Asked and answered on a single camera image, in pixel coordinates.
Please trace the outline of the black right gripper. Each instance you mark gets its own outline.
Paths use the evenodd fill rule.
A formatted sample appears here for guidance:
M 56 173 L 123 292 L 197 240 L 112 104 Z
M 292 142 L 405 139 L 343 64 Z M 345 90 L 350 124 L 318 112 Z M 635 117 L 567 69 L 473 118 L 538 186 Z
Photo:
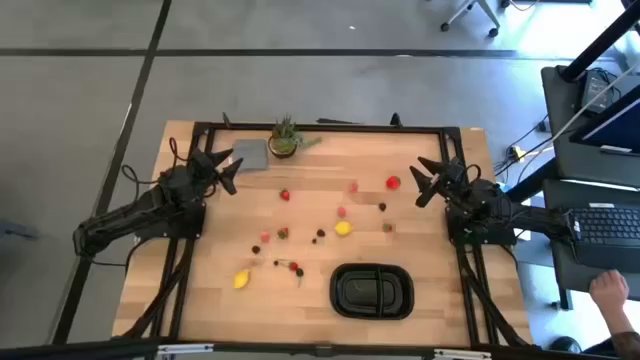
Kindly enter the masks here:
M 447 162 L 437 162 L 419 156 L 417 160 L 436 177 L 432 185 L 431 177 L 414 166 L 409 167 L 418 186 L 419 196 L 415 201 L 417 207 L 426 207 L 435 193 L 455 204 L 466 202 L 469 197 L 467 170 L 459 158 L 454 157 Z

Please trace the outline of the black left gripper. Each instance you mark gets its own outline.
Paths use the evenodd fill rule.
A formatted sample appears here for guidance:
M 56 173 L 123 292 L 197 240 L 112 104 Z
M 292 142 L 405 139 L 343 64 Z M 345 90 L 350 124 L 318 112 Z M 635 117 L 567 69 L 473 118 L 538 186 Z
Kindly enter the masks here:
M 220 174 L 217 170 L 217 167 L 232 153 L 232 148 L 220 152 L 202 151 L 195 148 L 191 152 L 187 162 L 187 170 L 195 196 L 212 196 L 216 192 L 218 178 L 220 185 L 229 195 L 237 193 L 234 178 L 242 165 L 243 158 L 235 160 Z

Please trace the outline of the person's forearm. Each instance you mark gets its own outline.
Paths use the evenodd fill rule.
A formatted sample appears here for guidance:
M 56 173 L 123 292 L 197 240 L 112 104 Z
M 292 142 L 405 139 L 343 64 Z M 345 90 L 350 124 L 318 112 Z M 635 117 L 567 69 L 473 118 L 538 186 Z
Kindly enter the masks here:
M 616 353 L 625 360 L 640 360 L 640 334 L 632 327 L 622 308 L 603 313 Z

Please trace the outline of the black plastic tupperware container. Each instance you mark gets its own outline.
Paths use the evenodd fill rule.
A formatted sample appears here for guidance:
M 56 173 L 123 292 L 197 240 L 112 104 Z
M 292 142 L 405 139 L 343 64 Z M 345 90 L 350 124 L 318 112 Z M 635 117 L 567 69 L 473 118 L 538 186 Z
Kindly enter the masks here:
M 402 320 L 413 311 L 414 283 L 391 264 L 345 263 L 331 275 L 329 297 L 341 316 L 361 320 Z

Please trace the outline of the grey folded cloth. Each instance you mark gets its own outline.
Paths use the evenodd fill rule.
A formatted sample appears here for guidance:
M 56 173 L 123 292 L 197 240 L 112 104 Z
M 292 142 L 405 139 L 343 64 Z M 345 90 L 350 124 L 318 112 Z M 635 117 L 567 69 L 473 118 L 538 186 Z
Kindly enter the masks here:
M 233 158 L 242 159 L 240 172 L 268 169 L 267 144 L 263 139 L 240 139 L 233 144 Z

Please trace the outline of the potted succulent plant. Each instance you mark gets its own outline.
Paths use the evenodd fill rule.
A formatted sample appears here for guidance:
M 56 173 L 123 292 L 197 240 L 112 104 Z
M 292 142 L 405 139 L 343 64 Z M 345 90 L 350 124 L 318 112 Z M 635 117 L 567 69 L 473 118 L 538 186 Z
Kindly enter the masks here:
M 270 152 L 278 159 L 292 157 L 301 148 L 309 148 L 322 141 L 320 136 L 306 138 L 298 129 L 292 116 L 285 114 L 275 122 L 267 142 Z

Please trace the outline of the black desk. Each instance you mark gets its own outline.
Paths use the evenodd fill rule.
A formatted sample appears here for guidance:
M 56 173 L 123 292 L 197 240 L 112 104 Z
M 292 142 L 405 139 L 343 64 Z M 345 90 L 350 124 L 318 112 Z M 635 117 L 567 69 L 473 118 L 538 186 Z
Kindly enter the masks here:
M 545 180 L 543 194 L 548 209 L 612 204 L 635 207 L 639 210 L 640 218 L 640 192 Z M 556 282 L 560 289 L 587 292 L 591 281 L 599 274 L 605 270 L 618 270 L 626 278 L 630 298 L 640 301 L 640 246 L 592 246 L 577 249 L 578 260 L 569 244 L 552 241 L 550 247 Z
M 544 67 L 541 78 L 552 134 L 556 135 L 580 109 L 582 85 L 565 82 L 556 67 Z M 570 141 L 570 136 L 588 121 L 581 114 L 553 141 L 559 177 L 640 188 L 640 156 L 606 154 L 598 147 Z

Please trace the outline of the white and black office chair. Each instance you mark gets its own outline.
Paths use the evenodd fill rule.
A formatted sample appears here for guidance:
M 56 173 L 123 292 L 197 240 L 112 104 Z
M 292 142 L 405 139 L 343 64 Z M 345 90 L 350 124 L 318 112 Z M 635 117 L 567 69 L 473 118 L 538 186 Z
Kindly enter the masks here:
M 500 22 L 497 18 L 497 15 L 492 10 L 487 0 L 463 0 L 463 2 L 456 8 L 455 12 L 440 25 L 441 32 L 447 32 L 450 28 L 450 25 L 459 18 L 463 12 L 472 10 L 476 5 L 478 5 L 484 14 L 491 20 L 494 26 L 489 30 L 487 36 L 489 38 L 495 38 L 499 34 Z

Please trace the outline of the black keyboard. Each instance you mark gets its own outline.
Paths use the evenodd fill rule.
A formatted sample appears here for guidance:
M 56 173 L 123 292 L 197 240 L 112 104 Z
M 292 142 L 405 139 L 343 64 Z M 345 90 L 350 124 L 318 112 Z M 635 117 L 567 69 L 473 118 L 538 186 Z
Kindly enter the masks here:
M 571 209 L 569 225 L 579 263 L 640 273 L 640 206 L 591 203 Z

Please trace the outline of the black power adapter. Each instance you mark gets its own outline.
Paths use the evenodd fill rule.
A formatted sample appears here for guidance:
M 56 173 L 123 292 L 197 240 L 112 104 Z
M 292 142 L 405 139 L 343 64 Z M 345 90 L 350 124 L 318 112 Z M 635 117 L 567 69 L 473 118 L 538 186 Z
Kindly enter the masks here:
M 617 76 L 603 68 L 588 70 L 583 80 L 581 106 L 585 113 L 600 114 L 621 96 L 616 86 L 611 86 Z

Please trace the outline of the dark monitor screen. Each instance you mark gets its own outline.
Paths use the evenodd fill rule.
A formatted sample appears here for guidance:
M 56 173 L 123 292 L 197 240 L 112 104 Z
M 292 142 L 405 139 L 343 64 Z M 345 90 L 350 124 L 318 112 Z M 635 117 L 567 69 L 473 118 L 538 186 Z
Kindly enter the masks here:
M 576 144 L 640 156 L 640 84 L 570 137 Z

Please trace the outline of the person's hand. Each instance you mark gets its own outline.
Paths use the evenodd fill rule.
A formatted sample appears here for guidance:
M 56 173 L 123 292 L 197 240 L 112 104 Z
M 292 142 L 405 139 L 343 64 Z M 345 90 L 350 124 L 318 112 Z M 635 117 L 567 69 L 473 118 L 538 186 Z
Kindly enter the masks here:
M 629 287 L 620 272 L 609 270 L 591 281 L 589 293 L 602 313 L 619 312 L 628 298 Z

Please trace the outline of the black pole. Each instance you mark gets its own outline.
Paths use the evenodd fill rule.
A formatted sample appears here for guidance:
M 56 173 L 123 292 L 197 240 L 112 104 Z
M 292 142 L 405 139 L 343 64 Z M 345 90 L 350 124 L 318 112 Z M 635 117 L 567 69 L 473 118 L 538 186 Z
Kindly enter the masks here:
M 624 12 L 617 17 L 576 59 L 559 75 L 565 82 L 573 82 L 616 41 L 622 38 L 640 21 L 640 0 L 621 0 Z

